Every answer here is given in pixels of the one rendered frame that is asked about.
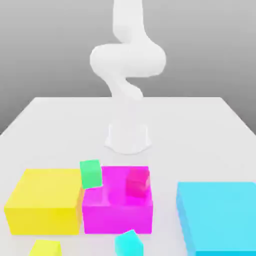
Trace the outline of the small red cube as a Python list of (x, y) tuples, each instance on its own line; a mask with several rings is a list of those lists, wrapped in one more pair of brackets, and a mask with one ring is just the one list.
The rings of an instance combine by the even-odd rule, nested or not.
[(132, 166), (125, 179), (127, 196), (145, 198), (150, 187), (150, 171), (147, 166)]

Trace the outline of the small green cube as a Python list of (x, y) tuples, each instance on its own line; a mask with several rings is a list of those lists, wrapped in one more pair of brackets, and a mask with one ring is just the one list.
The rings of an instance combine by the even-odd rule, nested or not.
[(79, 165), (83, 189), (97, 188), (103, 185), (102, 168), (98, 159), (81, 161)]

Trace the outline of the small cyan cube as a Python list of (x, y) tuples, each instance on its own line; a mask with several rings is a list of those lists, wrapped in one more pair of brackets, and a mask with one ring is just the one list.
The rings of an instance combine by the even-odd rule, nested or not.
[(114, 239), (116, 256), (144, 256), (144, 245), (132, 229)]

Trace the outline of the small yellow cube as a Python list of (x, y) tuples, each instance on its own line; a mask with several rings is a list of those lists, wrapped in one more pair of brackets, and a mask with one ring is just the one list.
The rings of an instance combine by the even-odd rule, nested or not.
[(62, 256), (61, 243), (54, 240), (38, 239), (28, 256)]

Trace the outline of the large magenta box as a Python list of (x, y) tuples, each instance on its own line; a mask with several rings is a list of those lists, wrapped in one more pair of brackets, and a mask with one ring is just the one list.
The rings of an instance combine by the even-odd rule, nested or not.
[(87, 189), (82, 202), (85, 234), (122, 234), (134, 230), (151, 234), (153, 225), (152, 190), (146, 197), (126, 194), (126, 177), (131, 167), (103, 166), (102, 186)]

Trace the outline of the large yellow box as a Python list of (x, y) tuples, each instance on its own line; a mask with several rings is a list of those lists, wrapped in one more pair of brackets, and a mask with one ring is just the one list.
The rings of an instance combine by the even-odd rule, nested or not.
[(82, 223), (79, 169), (26, 169), (4, 205), (12, 235), (77, 235)]

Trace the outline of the large cyan box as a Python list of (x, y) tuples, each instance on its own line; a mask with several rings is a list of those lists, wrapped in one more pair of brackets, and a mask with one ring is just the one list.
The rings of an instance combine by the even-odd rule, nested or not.
[(256, 256), (256, 183), (178, 182), (187, 256)]

